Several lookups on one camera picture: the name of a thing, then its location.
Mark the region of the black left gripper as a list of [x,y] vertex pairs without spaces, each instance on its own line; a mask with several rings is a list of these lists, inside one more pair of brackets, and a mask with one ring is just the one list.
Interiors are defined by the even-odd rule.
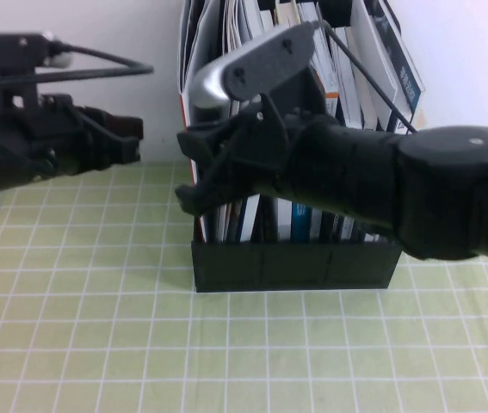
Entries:
[[[114,134],[93,138],[80,111]],[[52,94],[22,109],[22,131],[28,145],[22,155],[23,177],[75,176],[139,162],[144,122],[99,108],[79,108],[71,96]]]

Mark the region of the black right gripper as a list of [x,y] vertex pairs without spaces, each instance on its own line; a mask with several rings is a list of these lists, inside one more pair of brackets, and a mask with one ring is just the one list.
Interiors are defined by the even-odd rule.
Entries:
[[185,157],[215,159],[213,176],[176,187],[181,209],[202,216],[257,193],[288,191],[295,141],[312,116],[307,98],[261,95],[235,116],[179,132],[176,139]]

